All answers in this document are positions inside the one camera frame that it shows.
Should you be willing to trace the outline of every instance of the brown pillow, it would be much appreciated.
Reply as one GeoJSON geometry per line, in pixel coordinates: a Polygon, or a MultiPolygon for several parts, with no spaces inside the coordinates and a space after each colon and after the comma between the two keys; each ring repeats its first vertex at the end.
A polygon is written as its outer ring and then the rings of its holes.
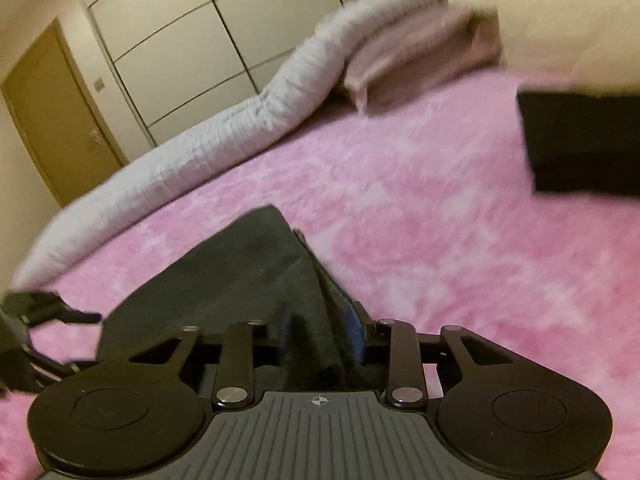
{"type": "Polygon", "coordinates": [[[496,12],[435,6],[367,40],[348,62],[343,85],[358,111],[382,111],[501,55],[496,12]]]}

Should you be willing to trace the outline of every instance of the gray ribbed plate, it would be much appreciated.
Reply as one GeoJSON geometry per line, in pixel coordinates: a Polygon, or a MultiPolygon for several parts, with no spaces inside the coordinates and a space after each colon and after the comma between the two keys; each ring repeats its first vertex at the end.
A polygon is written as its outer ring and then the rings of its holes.
{"type": "MultiPolygon", "coordinates": [[[[43,480],[62,480],[47,473],[43,480]]],[[[187,453],[140,480],[488,480],[451,455],[427,421],[375,394],[269,392],[221,413],[187,453]]],[[[595,480],[584,473],[574,480],[595,480]]]]}

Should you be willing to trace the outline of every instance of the pink fluffy blanket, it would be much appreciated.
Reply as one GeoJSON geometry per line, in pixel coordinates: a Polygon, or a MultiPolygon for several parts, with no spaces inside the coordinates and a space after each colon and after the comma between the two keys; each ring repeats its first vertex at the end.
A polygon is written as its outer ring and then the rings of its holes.
{"type": "MultiPolygon", "coordinates": [[[[640,204],[534,196],[520,79],[485,71],[372,118],[326,105],[296,134],[153,213],[53,287],[110,312],[239,214],[274,203],[373,318],[461,324],[601,395],[608,480],[640,471],[640,204]]],[[[41,351],[91,356],[97,328],[47,326],[41,351]]],[[[0,402],[0,478],[33,478],[28,396],[0,402]]]]}

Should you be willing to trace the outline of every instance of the beige wall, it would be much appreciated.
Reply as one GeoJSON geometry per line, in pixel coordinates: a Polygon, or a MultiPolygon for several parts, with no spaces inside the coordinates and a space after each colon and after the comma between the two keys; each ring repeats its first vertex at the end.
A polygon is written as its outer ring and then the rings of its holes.
{"type": "MultiPolygon", "coordinates": [[[[56,17],[122,151],[129,160],[148,152],[150,144],[110,72],[79,0],[35,0],[8,23],[0,40],[0,80],[56,17]],[[101,92],[93,86],[98,77],[106,85],[101,92]]],[[[0,291],[8,286],[15,267],[58,210],[0,98],[0,291]]]]}

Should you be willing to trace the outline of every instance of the wooden door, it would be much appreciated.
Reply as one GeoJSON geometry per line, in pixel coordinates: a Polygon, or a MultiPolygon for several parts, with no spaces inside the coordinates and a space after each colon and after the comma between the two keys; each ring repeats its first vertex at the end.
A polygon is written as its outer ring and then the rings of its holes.
{"type": "Polygon", "coordinates": [[[57,23],[24,54],[2,92],[28,152],[66,205],[122,164],[89,106],[57,23]]]}

